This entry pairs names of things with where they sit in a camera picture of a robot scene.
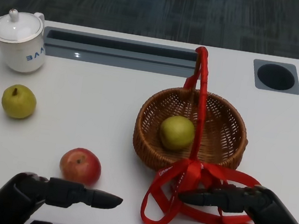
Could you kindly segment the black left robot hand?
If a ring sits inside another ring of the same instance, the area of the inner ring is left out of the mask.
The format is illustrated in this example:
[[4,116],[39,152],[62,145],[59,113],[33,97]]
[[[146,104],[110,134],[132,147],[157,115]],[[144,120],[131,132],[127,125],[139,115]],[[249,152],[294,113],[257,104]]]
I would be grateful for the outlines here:
[[60,178],[19,173],[0,189],[0,224],[25,224],[43,204],[68,208],[80,202],[97,209],[112,209],[123,199]]

